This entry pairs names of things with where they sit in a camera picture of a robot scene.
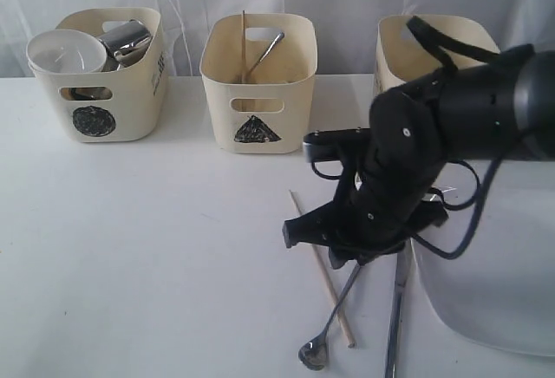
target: wooden chopstick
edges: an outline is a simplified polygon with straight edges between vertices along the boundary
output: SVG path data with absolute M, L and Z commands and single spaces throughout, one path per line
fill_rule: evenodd
M 291 190 L 289 190 L 289 195 L 291 196 L 291 201 L 293 202 L 293 205 L 297 209 L 298 216 L 303 215 L 303 212 L 301 211 L 301 207 L 298 204 L 295 194 Z M 312 249 L 312 254 L 316 259 L 318 269 L 320 270 L 320 274 L 322 274 L 322 280 L 326 287 L 326 291 L 328 292 L 328 297 L 330 298 L 331 305 L 335 307 L 337 304 L 337 293 L 336 293 L 336 289 L 333 286 L 333 283 L 331 282 L 328 269 L 326 268 L 325 263 L 322 260 L 322 256 L 320 255 L 320 252 L 318 252 L 317 246 L 314 244 L 310 244 L 310 248 Z M 347 340 L 347 347 L 354 348 L 356 346 L 356 340 L 355 340 L 355 337 L 353 336 L 353 332 L 350 329 L 349 322 L 347 321 L 347 317 L 343 312 L 343 309 L 340 309 L 337 312 L 337 321 L 339 322 L 339 325 L 341 326 L 341 330 L 343 331 L 343 335 Z

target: metal cup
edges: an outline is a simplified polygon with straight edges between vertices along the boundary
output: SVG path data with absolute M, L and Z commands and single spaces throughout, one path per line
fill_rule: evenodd
M 110 57 L 128 67 L 145 55 L 153 36 L 140 21 L 131 20 L 99 36 L 98 40 Z

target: white tabletop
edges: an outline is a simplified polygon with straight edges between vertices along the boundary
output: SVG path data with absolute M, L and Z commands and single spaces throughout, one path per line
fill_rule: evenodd
M 371 75 L 320 76 L 312 129 L 365 126 Z M 34 79 L 0 80 L 0 376 L 314 376 L 298 348 L 330 305 L 306 245 L 282 223 L 332 197 L 301 153 L 218 149 L 199 78 L 173 78 L 144 140 L 66 138 Z M 322 376 L 380 377 L 395 260 L 366 267 L 346 303 L 357 349 L 330 332 Z M 336 287 L 352 264 L 333 272 Z M 417 273 L 399 377 L 547 377 L 555 362 L 457 336 Z

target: metal knife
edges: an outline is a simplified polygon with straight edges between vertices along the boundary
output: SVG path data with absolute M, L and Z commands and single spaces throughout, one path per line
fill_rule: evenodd
M 391 318 L 389 320 L 388 353 L 385 363 L 385 378 L 395 378 L 397 370 L 397 352 L 399 350 L 399 338 L 401 336 L 401 312 L 402 301 L 407 286 L 408 274 L 412 263 L 412 247 L 407 241 L 405 248 L 397 253 L 397 267 L 395 269 L 395 290 L 393 305 L 391 307 Z

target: black circle symbol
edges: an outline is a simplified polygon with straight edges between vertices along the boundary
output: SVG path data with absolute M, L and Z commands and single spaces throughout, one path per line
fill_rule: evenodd
M 81 134 L 104 137 L 115 130 L 115 118 L 106 109 L 89 106 L 73 111 L 73 125 Z

